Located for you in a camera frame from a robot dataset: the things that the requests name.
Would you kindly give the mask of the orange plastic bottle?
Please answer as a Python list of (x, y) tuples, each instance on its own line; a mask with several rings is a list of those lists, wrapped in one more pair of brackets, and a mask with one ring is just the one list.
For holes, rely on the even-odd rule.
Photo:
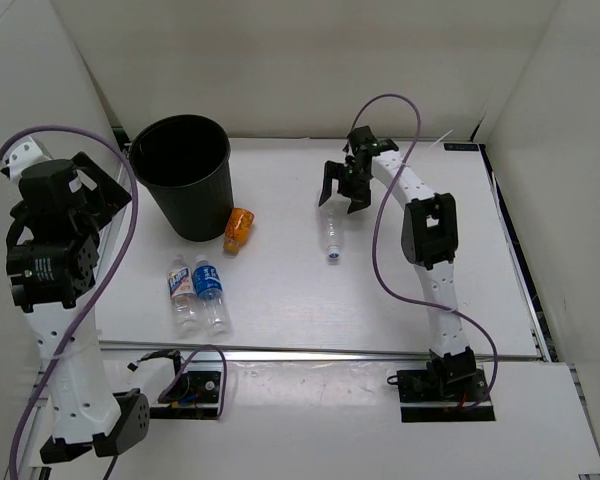
[(223, 249), (236, 255), (248, 241), (255, 215), (244, 208), (234, 208), (224, 232)]

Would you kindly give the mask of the blue label water bottle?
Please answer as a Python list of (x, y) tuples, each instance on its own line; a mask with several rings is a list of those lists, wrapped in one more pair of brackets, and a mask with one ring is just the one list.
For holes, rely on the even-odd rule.
[(193, 284), (202, 307), (207, 332), (211, 336), (228, 334), (231, 319), (222, 283), (216, 267), (204, 254), (196, 256)]

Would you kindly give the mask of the red-white label water bottle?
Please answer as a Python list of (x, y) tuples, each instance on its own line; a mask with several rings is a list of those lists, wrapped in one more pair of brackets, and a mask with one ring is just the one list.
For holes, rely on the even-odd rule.
[(166, 279), (176, 333), (179, 337), (193, 335), (200, 328), (198, 298), (193, 285), (193, 270), (182, 255), (173, 259)]

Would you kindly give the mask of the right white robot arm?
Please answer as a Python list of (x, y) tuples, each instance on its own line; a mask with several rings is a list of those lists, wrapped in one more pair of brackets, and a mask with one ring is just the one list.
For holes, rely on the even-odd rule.
[(463, 407), (470, 400), (478, 369), (462, 320), (455, 313), (455, 199), (429, 188), (411, 168), (403, 168), (396, 143), (377, 139), (367, 126), (349, 133), (345, 152), (342, 163), (325, 163), (319, 205), (329, 203), (337, 193), (349, 200), (347, 213), (366, 209), (371, 205), (372, 179), (396, 199), (403, 210), (401, 249), (420, 280), (432, 339), (426, 371), (406, 374), (403, 385), (417, 402), (447, 400)]

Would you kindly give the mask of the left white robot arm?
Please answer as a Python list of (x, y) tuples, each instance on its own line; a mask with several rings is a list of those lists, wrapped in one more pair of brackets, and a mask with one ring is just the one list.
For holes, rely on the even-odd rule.
[(53, 408), (41, 459), (116, 457), (146, 437), (149, 401), (137, 387), (112, 391), (92, 310), (130, 246), (138, 188), (118, 184), (83, 152), (52, 159), (32, 137), (43, 132), (90, 138), (131, 166), (106, 139), (68, 126), (29, 127), (0, 148), (0, 171), (21, 195), (10, 211), (6, 274), (45, 368), (34, 393), (48, 393)]

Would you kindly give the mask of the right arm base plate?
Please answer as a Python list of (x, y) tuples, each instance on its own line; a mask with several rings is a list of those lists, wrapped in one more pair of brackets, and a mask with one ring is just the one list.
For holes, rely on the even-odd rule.
[(387, 378), (398, 389), (402, 423), (494, 422), (482, 369), (446, 390), (434, 384), (426, 370), (398, 370)]

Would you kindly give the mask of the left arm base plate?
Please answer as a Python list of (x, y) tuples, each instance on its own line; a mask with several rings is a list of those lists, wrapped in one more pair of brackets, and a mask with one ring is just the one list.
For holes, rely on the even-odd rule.
[(152, 420), (218, 420), (223, 415), (228, 362), (203, 345), (183, 356), (177, 349), (150, 352), (130, 362), (129, 385), (149, 402)]

